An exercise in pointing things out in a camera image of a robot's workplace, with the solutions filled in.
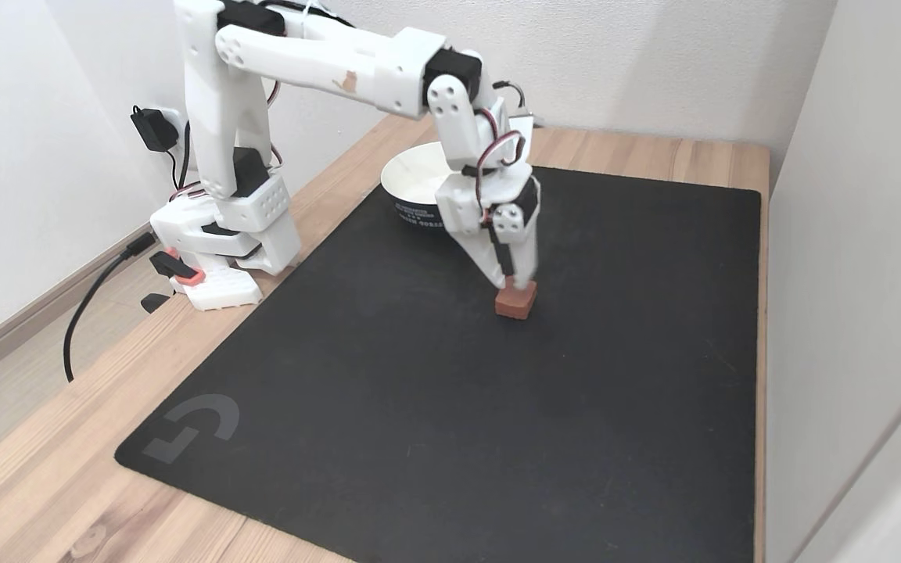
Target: wooden table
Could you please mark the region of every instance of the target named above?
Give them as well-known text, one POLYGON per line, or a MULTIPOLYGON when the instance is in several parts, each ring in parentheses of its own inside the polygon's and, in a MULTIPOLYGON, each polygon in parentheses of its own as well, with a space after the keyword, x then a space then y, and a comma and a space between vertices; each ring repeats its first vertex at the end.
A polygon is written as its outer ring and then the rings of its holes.
MULTIPOLYGON (((429 121, 387 117, 293 200, 307 256, 429 121)), ((757 382, 757 561, 763 559, 766 195, 769 153, 729 142, 539 129, 530 162, 754 189, 764 195, 757 382)), ((260 277, 265 292, 279 279, 260 277)), ((346 561, 296 537, 126 470, 116 446, 251 307, 198 313, 165 303, 0 443, 0 561, 346 561)))

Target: power adapter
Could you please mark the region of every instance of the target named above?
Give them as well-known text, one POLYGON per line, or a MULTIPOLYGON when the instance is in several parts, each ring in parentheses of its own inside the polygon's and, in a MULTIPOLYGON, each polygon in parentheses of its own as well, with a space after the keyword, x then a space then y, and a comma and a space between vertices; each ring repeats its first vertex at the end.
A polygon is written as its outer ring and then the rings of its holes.
POLYGON ((135 124, 148 150, 165 152, 179 142, 179 131, 158 109, 135 106, 131 112, 131 121, 135 124))

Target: black mouse pad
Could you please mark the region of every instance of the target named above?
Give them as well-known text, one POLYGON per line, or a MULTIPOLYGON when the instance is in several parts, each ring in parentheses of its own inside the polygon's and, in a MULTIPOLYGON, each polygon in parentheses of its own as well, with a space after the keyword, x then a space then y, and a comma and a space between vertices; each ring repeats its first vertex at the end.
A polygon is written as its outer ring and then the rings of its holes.
POLYGON ((759 193, 536 174, 528 321, 376 189, 118 462, 360 563, 753 560, 759 193))

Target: bowl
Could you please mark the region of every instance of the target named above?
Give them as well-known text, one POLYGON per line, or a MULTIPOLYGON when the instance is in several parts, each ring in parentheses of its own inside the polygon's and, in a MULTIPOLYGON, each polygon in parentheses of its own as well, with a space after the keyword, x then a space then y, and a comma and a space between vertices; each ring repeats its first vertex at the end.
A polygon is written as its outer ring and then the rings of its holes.
POLYGON ((398 153, 382 170, 382 186, 401 220, 420 228, 443 231, 436 190, 451 175, 439 142, 398 153))

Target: baseboard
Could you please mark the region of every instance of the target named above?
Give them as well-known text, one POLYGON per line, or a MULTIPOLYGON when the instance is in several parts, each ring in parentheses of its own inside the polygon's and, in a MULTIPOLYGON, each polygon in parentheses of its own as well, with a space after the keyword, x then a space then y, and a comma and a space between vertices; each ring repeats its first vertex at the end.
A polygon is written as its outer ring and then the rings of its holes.
MULTIPOLYGON (((116 245, 99 254, 89 264, 80 267, 75 274, 62 279, 60 284, 53 286, 44 295, 23 307, 19 313, 0 324, 0 360, 19 348, 31 336, 53 323, 65 311, 75 307, 89 291, 89 286, 100 275, 103 268, 110 264, 131 240, 138 238, 143 232, 150 231, 150 229, 150 225, 147 224, 135 229, 135 232, 119 240, 116 245)), ((129 263, 130 260, 124 261, 117 271, 123 270, 129 263)))

